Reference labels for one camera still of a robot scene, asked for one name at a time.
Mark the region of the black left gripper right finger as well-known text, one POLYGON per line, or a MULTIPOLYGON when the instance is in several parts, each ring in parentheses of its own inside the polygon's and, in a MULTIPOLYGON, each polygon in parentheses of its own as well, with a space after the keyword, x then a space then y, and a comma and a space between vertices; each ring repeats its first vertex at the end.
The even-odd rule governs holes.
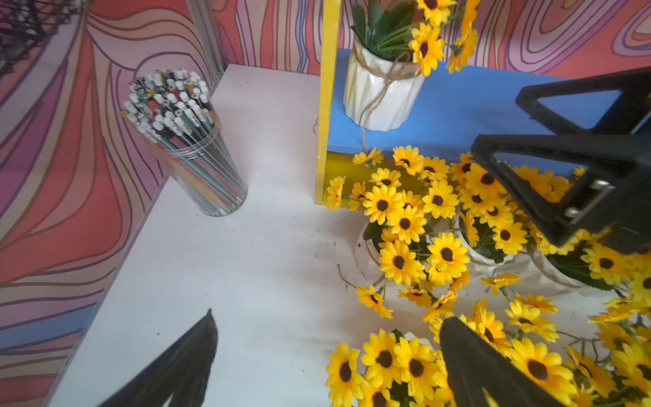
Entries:
POLYGON ((440 331, 448 383, 458 406, 560 406, 460 319, 445 320, 440 331))

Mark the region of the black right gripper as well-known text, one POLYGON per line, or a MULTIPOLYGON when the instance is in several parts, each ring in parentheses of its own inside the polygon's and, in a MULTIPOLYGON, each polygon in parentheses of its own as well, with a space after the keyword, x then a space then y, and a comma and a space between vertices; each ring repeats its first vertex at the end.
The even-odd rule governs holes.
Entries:
POLYGON ((515 102, 566 135, 481 134, 471 152, 551 244, 585 230, 622 254, 648 245, 649 67, 526 86, 515 102))

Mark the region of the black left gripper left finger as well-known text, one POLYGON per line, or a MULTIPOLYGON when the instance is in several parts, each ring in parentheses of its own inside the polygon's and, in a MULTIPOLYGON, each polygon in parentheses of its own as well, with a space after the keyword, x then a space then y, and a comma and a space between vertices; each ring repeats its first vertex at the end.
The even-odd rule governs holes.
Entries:
POLYGON ((214 363, 218 330, 212 310, 103 406, 200 406, 214 363))

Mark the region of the shelf sunflower pot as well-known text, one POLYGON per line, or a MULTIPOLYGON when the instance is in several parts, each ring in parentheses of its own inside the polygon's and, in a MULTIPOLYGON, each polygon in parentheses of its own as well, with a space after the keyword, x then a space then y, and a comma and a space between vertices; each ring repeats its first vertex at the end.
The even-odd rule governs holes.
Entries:
POLYGON ((549 319, 559 314, 559 308, 542 295, 511 293, 509 287, 519 282, 518 276, 509 273, 481 280, 492 294, 508 300, 504 322, 490 310, 486 297, 476 300, 471 313, 459 319, 562 405, 574 406, 578 395, 575 373, 550 348, 560 339, 549 319))
POLYGON ((498 266, 525 251, 529 233, 516 218, 516 208, 498 179, 476 163, 471 153, 451 164, 459 198, 460 235, 471 260, 498 266))
POLYGON ((454 74, 476 52, 478 1, 377 1, 352 8, 355 43, 343 93, 361 132, 406 122, 427 77, 444 64, 454 74))
POLYGON ((533 222, 526 223, 532 242, 524 259, 516 262, 521 282, 515 292, 555 298, 568 294, 610 298, 615 290, 628 289, 634 275, 650 266, 647 254, 625 255, 600 242, 604 232, 575 232, 563 245, 555 246, 533 222))
POLYGON ((327 365, 331 406, 455 406, 440 343, 443 318, 430 323, 433 341, 398 330, 373 333, 354 349, 340 343, 327 365))
POLYGON ((425 308, 426 323, 451 316, 470 279, 468 249, 449 225, 460 204, 450 182, 451 165, 411 146, 396 147, 391 159, 378 149, 367 150, 352 162, 370 169, 370 178, 351 187, 345 176, 331 179, 327 207, 347 205, 368 220, 363 239, 379 254, 381 281, 359 288, 361 303, 392 319, 385 296, 386 285, 393 284, 401 297, 425 308))
POLYGON ((649 406, 650 308, 620 296, 589 321, 595 335, 566 346, 577 390, 571 405, 649 406))

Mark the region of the yellow wooden shelf unit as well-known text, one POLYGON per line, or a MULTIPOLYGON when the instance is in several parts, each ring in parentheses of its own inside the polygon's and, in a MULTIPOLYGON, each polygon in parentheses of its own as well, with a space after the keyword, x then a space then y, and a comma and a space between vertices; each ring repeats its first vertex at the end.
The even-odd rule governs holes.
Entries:
POLYGON ((352 157, 363 148, 390 152, 412 145, 425 155, 456 159, 480 132, 542 133, 515 105, 528 85, 646 68, 650 64, 647 1, 484 1, 475 28, 479 43, 468 66, 427 78, 408 119, 391 132, 372 132, 347 117, 343 91, 350 51, 337 45, 349 28, 347 1, 328 1, 322 25, 315 200, 339 174, 356 182, 366 169, 352 157))

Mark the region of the clear cup of pencils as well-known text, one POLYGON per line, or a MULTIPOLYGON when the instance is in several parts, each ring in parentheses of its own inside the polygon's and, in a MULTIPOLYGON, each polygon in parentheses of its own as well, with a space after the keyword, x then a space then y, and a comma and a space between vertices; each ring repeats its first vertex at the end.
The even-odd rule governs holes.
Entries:
POLYGON ((207 82, 194 71, 161 70, 135 78, 129 88, 123 117, 195 205, 213 217, 239 209, 248 188, 222 139, 207 82))

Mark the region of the aluminium frame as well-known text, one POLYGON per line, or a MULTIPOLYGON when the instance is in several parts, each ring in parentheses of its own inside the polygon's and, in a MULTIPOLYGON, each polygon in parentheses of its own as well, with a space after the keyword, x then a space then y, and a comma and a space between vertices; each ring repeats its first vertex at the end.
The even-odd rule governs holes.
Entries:
POLYGON ((225 74, 227 62, 220 49, 220 36, 216 29, 210 1, 186 0, 186 5, 203 48, 203 55, 213 83, 212 88, 215 89, 225 74))

